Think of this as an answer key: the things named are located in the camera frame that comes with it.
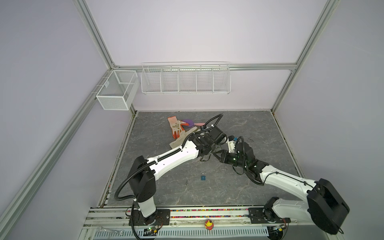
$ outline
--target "white mesh basket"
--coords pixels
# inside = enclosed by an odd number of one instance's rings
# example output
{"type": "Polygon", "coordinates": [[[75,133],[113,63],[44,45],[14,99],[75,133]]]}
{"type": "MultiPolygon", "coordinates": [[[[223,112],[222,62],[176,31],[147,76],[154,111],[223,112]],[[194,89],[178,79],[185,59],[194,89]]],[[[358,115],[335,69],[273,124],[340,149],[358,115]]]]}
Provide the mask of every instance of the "white mesh basket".
{"type": "Polygon", "coordinates": [[[96,97],[105,110],[129,110],[139,85],[136,71],[113,70],[96,97]]]}
{"type": "Polygon", "coordinates": [[[231,92],[229,64],[144,67],[141,89],[144,94],[228,94],[231,92]]]}

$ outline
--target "wire basket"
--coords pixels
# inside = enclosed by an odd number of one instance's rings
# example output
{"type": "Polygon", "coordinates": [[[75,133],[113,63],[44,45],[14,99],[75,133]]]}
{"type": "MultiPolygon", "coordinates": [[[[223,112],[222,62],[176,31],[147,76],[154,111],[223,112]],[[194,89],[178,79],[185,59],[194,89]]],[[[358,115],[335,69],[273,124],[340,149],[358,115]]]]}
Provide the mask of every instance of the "wire basket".
{"type": "Polygon", "coordinates": [[[96,97],[105,110],[129,110],[139,85],[136,71],[113,70],[96,97]]]}
{"type": "Polygon", "coordinates": [[[229,64],[143,67],[144,94],[230,93],[229,64]]]}

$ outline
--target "work glove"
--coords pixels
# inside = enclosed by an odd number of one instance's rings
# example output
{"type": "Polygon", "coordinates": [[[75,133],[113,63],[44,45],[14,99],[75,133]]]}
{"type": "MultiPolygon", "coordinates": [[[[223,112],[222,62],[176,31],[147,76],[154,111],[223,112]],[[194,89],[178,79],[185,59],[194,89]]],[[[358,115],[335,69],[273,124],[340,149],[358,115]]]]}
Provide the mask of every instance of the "work glove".
{"type": "Polygon", "coordinates": [[[182,126],[188,125],[188,123],[177,120],[176,117],[168,118],[170,127],[172,128],[172,136],[174,139],[180,137],[180,133],[185,131],[182,126]]]}

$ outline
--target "gray wall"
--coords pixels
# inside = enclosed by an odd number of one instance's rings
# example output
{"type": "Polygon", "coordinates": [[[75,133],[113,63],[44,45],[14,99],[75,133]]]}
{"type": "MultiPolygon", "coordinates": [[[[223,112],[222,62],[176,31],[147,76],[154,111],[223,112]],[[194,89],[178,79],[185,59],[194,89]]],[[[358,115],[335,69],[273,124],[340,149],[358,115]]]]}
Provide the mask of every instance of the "gray wall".
{"type": "Polygon", "coordinates": [[[384,2],[341,1],[276,116],[304,174],[333,183],[346,240],[382,239],[384,2]]]}
{"type": "Polygon", "coordinates": [[[105,71],[71,0],[0,1],[0,214],[105,71]]]}
{"type": "Polygon", "coordinates": [[[97,207],[130,120],[96,102],[8,240],[78,239],[97,207]]]}

